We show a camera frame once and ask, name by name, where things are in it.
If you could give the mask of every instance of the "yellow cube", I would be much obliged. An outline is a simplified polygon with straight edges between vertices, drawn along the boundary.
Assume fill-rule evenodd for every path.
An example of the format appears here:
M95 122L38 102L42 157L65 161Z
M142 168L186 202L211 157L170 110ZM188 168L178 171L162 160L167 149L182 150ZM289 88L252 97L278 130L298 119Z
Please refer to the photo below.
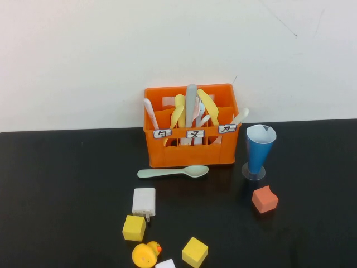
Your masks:
M193 268L199 268L207 254L208 247L193 237L182 250L182 259Z
M144 217L127 215L123 227L123 236L125 240L143 241L146 223Z

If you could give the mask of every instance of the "clear plastic base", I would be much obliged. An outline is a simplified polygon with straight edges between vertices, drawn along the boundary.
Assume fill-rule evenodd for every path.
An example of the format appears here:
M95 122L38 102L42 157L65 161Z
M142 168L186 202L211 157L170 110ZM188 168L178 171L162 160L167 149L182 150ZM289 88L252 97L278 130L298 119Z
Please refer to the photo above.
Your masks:
M262 168L260 169L260 171L256 174L250 173L249 169L248 169L248 163L245 163L242 166L242 174L243 176L245 176L248 180L261 180L265 177L266 175L266 169L264 168L264 166L262 166Z

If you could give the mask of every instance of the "rubber duck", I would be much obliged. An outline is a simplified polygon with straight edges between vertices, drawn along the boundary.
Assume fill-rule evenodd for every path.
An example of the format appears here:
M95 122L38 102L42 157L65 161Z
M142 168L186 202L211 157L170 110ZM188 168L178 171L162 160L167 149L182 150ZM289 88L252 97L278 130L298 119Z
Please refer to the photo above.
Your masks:
M138 244L132 253L132 259L140 268L151 268L157 262L157 256L162 251L159 243L151 241L148 244Z

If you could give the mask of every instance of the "blue paper cup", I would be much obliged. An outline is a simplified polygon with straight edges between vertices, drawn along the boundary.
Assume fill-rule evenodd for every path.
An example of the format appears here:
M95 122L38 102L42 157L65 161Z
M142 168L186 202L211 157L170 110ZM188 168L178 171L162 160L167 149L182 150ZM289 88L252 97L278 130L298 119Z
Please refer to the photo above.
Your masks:
M263 164L276 138L272 127L254 125L247 128L248 164L242 168L246 178L259 180L265 176Z

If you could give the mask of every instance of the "white wall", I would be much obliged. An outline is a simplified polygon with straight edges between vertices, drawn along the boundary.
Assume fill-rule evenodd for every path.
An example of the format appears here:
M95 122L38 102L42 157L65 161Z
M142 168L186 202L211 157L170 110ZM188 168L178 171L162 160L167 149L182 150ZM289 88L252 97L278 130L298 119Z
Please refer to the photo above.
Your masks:
M1 0L0 131L142 126L146 87L190 83L233 83L247 122L355 118L356 8Z

